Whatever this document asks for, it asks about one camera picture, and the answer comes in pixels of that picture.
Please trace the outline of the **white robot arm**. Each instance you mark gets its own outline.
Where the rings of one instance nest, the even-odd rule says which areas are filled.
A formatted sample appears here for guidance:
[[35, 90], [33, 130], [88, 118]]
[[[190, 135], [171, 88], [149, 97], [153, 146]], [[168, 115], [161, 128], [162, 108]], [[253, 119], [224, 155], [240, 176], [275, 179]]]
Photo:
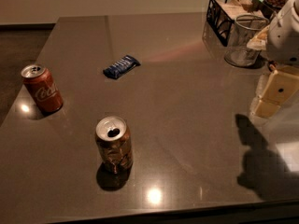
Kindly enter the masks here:
[[299, 89], [299, 0], [288, 0], [247, 47], [264, 50], [269, 60], [271, 73], [261, 77], [252, 110], [270, 118]]

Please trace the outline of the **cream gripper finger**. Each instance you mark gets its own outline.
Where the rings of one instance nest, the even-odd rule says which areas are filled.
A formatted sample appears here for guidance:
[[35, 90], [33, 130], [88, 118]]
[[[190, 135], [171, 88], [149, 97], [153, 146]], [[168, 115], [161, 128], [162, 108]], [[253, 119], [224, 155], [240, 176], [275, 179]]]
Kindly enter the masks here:
[[275, 115], [279, 109], [279, 105], [267, 103], [261, 99], [254, 99], [252, 103], [253, 114], [261, 118], [270, 118]]

